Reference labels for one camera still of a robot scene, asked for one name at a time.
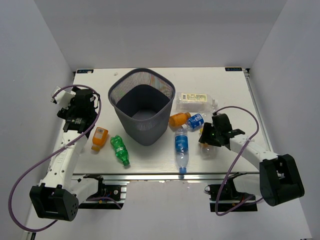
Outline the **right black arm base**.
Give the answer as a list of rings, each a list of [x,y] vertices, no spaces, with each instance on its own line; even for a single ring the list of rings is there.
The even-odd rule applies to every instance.
[[[209,195],[209,206],[212,213],[215,212],[216,199],[218,196],[218,191],[220,189],[221,183],[223,181],[224,175],[221,174],[204,174],[207,185],[204,188],[204,192]],[[236,190],[235,186],[231,181],[227,181],[220,194],[218,201],[218,212],[224,213],[227,210],[237,206],[243,202],[250,195],[246,192],[239,192]],[[253,196],[243,205],[239,206],[237,209],[234,209],[232,212],[257,212],[258,206],[256,197]]]

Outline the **green plastic soda bottle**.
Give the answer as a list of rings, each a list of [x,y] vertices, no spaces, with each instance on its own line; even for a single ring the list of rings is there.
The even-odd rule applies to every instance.
[[[123,142],[123,139],[119,135],[113,136],[110,138],[110,144],[114,150],[115,156],[122,162],[125,167],[129,166],[129,153]]]

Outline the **tall blue label water bottle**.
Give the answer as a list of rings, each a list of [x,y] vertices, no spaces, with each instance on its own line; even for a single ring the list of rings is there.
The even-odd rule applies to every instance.
[[[180,127],[175,131],[174,145],[175,160],[179,168],[179,173],[186,174],[189,162],[189,142],[188,132],[185,128]]]

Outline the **clear yellow cap bottle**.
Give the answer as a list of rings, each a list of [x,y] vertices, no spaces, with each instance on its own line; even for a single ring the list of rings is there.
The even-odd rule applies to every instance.
[[[216,147],[207,143],[199,143],[200,155],[203,160],[213,160],[216,157]]]

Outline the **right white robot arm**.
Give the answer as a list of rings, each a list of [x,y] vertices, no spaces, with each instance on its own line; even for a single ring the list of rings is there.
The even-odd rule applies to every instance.
[[[218,198],[225,187],[226,195],[233,200],[246,193],[260,196],[268,205],[274,207],[305,195],[295,159],[290,154],[280,155],[264,149],[247,137],[244,131],[234,129],[226,114],[215,114],[212,116],[212,123],[204,123],[199,142],[226,147],[258,170],[256,175],[231,175],[229,169],[217,192]]]

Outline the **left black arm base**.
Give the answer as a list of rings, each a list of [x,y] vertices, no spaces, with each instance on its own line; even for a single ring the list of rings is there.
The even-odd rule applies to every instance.
[[[94,179],[98,182],[98,191],[88,198],[100,198],[98,200],[86,200],[79,205],[79,209],[119,210],[122,208],[127,193],[127,181],[106,179],[106,175],[87,174],[83,179]]]

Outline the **small blue label water bottle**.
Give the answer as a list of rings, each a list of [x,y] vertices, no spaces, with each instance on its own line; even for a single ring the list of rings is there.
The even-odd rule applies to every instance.
[[[205,121],[202,114],[197,113],[195,115],[192,115],[186,122],[187,129],[189,131],[195,131],[201,128],[204,125],[204,122]]]

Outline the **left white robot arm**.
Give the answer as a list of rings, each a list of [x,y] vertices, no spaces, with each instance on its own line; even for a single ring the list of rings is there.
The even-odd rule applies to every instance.
[[[64,120],[61,152],[56,154],[48,173],[29,196],[39,218],[73,221],[80,204],[89,197],[99,200],[106,187],[97,178],[84,176],[72,181],[80,154],[88,141],[98,116],[95,107],[97,94],[88,88],[73,87],[72,92],[57,89],[53,102],[61,106],[57,116]]]

